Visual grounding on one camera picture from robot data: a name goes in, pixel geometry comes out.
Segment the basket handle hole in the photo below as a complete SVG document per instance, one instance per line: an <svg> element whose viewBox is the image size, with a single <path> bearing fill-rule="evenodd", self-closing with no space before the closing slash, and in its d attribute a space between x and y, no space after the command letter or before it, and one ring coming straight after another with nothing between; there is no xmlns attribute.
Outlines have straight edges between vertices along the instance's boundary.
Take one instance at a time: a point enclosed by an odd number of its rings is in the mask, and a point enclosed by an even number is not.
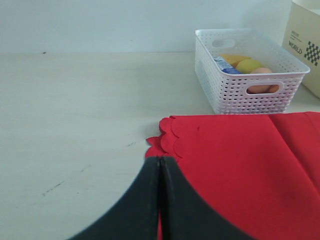
<svg viewBox="0 0 320 240"><path fill-rule="evenodd" d="M253 85L247 88L246 93L255 94L275 94L280 90L279 85Z"/></svg>
<svg viewBox="0 0 320 240"><path fill-rule="evenodd" d="M233 39L217 39L213 40L212 47L214 48L233 48L236 45L236 41Z"/></svg>

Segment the white table surface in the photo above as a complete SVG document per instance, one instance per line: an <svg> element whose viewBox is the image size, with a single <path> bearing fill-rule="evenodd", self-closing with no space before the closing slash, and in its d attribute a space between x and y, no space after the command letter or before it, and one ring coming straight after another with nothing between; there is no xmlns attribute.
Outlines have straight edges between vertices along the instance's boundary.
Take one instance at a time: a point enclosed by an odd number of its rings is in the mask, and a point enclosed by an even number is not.
<svg viewBox="0 0 320 240"><path fill-rule="evenodd" d="M320 112L301 86L287 112ZM64 240L127 190L170 115L213 114L194 53L0 54L0 239Z"/></svg>

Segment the red napkin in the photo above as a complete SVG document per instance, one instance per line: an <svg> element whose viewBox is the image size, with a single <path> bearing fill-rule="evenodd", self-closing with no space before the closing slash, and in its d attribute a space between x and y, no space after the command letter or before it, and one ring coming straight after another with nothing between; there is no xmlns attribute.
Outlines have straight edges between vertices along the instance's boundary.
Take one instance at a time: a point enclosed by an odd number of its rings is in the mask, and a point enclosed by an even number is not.
<svg viewBox="0 0 320 240"><path fill-rule="evenodd" d="M320 240L320 113L171 116L146 157L174 157L201 197L259 240Z"/></svg>

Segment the cardboard box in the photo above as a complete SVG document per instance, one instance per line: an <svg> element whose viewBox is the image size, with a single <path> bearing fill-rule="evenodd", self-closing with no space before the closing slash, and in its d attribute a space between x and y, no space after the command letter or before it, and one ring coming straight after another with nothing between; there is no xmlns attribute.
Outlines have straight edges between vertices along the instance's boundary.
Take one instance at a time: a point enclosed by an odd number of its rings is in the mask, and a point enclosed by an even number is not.
<svg viewBox="0 0 320 240"><path fill-rule="evenodd" d="M320 98L320 0L293 0L282 47L310 67L302 84Z"/></svg>

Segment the white plastic basket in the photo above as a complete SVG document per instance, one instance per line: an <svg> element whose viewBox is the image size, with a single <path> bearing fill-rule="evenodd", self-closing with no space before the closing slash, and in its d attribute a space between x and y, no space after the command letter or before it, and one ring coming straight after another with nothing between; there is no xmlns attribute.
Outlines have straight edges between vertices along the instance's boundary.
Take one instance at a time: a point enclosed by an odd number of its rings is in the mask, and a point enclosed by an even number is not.
<svg viewBox="0 0 320 240"><path fill-rule="evenodd" d="M288 108L310 68L268 37L253 29L197 30L195 73L216 114L275 114ZM227 74L214 57L250 56L273 73ZM249 94L250 86L279 85L275 93Z"/></svg>

